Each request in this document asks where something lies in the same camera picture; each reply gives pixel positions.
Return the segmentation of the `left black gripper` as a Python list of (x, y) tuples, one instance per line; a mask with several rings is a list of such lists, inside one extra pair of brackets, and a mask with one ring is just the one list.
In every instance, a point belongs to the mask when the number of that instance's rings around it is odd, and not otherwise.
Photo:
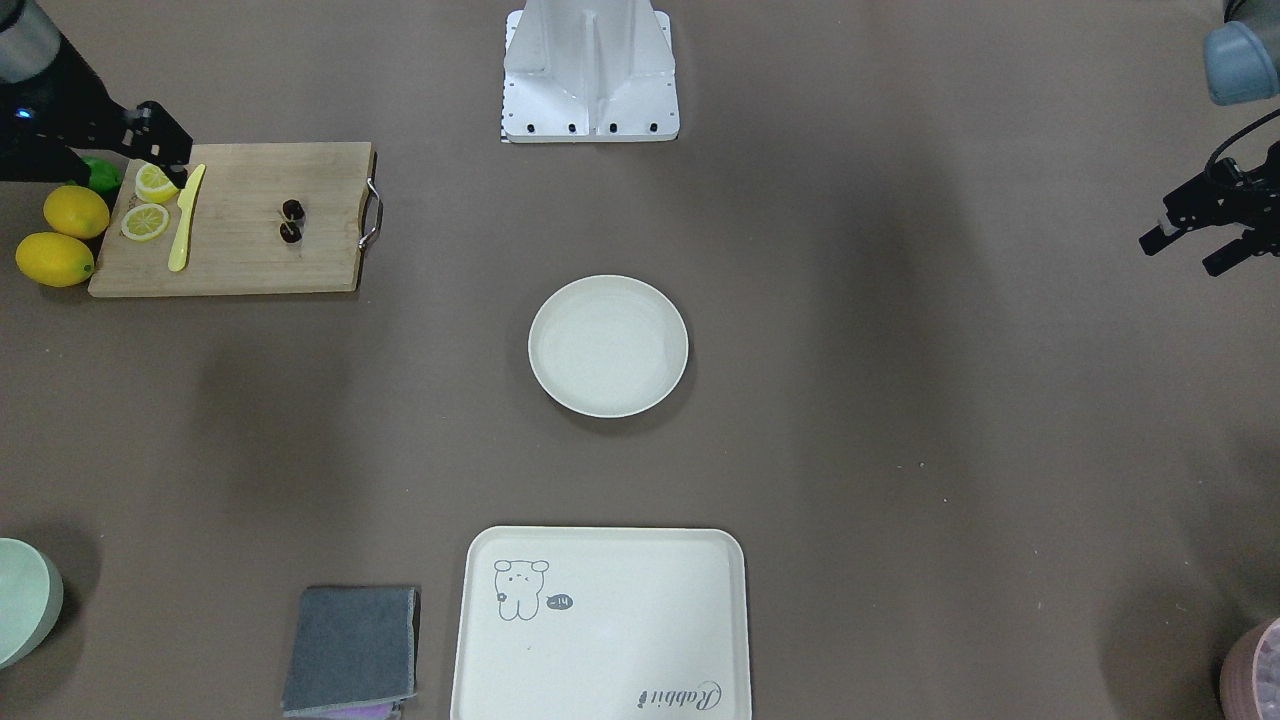
[[(1160, 224), (1139, 237), (1147, 256), (1170, 247), (1187, 232), (1210, 225), (1244, 225), (1249, 229), (1277, 228), (1279, 142), (1271, 143), (1265, 160), (1243, 170), (1231, 158), (1220, 158), (1164, 199)], [(1243, 232), (1210, 254), (1206, 273), (1220, 277), (1251, 258), (1263, 254), (1263, 237)]]

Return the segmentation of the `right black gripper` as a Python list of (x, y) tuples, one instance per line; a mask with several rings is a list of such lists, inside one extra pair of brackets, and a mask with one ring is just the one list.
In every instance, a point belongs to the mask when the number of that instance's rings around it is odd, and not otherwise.
[(74, 182), (90, 169), (81, 149), (108, 150), (161, 167), (175, 188), (189, 181), (193, 140), (157, 101), (125, 108), (65, 40), (47, 46), (3, 45), (5, 182)]

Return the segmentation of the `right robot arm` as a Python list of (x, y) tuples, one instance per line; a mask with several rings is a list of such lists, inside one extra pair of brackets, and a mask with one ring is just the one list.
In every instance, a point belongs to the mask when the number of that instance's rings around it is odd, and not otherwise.
[(1, 9), (1, 179), (87, 184), (81, 149), (159, 167), (188, 182), (191, 136), (159, 102), (115, 102), (97, 73), (36, 1)]

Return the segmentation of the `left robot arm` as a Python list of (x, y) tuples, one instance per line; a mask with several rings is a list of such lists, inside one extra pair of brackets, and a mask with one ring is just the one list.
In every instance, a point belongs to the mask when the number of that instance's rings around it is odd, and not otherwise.
[[(1219, 106), (1275, 100), (1279, 95), (1279, 5), (1275, 1), (1225, 1), (1222, 23), (1203, 42), (1210, 99)], [(1236, 225), (1238, 237), (1202, 261), (1221, 277), (1252, 258), (1279, 252), (1279, 143), (1262, 163), (1244, 169), (1228, 150), (1277, 119), (1271, 110), (1224, 140), (1198, 173), (1164, 197), (1158, 223), (1138, 240), (1153, 256), (1181, 237), (1208, 227)]]

